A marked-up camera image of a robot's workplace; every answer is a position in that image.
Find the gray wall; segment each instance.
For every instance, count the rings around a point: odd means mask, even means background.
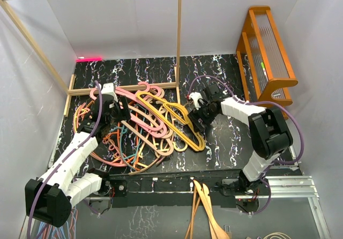
[[[183,0],[181,55],[234,53],[247,10],[284,24],[297,0]],[[176,55],[177,0],[48,0],[77,56]]]
[[[314,177],[333,238],[342,238],[343,0],[298,0],[283,39],[299,84],[290,107],[305,134],[303,170]]]
[[[69,84],[76,56],[47,1],[11,5]],[[18,238],[25,217],[25,184],[47,167],[66,95],[2,9],[0,68],[0,237]]]

